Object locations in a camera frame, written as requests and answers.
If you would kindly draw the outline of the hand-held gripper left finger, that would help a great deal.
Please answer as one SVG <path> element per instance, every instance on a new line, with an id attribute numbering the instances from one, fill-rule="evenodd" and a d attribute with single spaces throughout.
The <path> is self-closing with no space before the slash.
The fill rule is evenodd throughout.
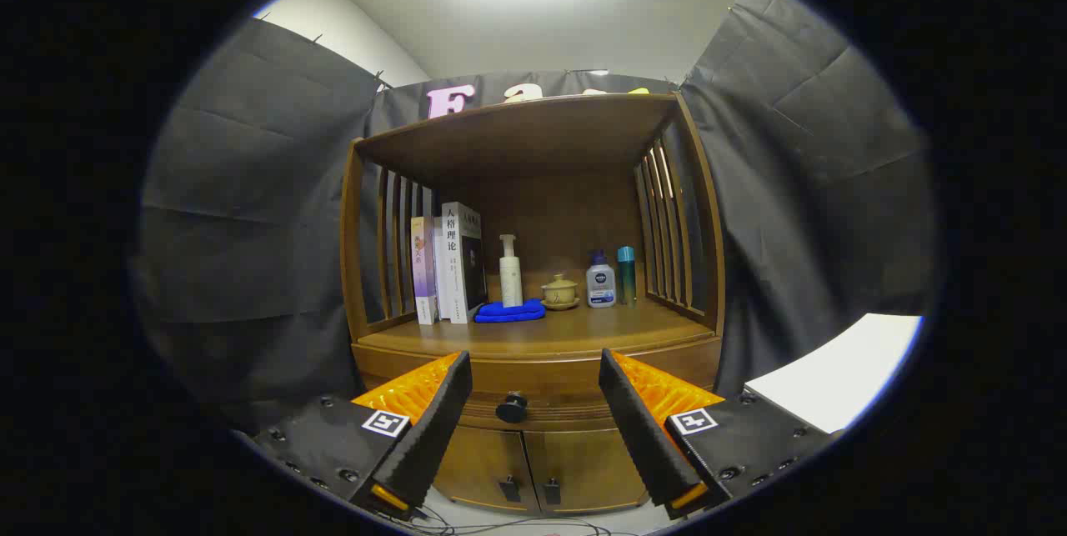
<path id="1" fill-rule="evenodd" d="M 468 351 L 457 351 L 352 399 L 317 397 L 251 440 L 297 478 L 408 520 L 437 478 L 472 391 Z"/>

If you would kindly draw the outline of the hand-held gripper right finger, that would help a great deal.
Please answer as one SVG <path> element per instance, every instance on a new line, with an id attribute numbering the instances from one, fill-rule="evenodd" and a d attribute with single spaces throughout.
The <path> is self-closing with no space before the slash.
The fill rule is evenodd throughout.
<path id="1" fill-rule="evenodd" d="M 599 388 L 644 490 L 671 519 L 747 496 L 837 438 L 750 391 L 720 397 L 611 349 Z"/>

